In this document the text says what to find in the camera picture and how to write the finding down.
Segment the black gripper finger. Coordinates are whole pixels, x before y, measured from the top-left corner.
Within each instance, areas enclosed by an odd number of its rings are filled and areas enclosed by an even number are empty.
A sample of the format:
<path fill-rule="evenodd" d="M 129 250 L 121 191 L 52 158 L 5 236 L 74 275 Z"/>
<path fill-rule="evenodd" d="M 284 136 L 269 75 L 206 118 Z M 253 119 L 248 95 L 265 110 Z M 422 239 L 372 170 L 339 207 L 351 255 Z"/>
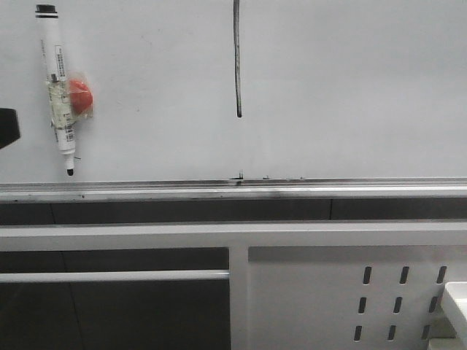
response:
<path fill-rule="evenodd" d="M 18 113 L 15 109 L 0 108 L 0 148 L 3 149 L 20 138 Z"/>

